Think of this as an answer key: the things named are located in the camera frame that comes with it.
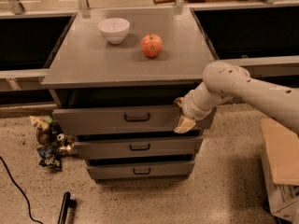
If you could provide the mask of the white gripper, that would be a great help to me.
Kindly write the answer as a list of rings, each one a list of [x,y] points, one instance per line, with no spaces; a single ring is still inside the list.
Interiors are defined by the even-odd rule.
[[[199,108],[192,99],[192,92],[190,91],[184,97],[178,97],[174,103],[181,107],[184,116],[178,120],[178,126],[174,129],[175,133],[186,133],[190,131],[195,125],[196,120],[202,120],[208,112]]]

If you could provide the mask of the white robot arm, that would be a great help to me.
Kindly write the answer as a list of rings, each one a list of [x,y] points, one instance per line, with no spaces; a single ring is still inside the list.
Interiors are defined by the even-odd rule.
[[[233,98],[240,98],[294,133],[299,133],[299,90],[255,79],[247,69],[225,62],[208,64],[200,85],[175,100],[181,116],[174,132],[190,131],[215,106]]]

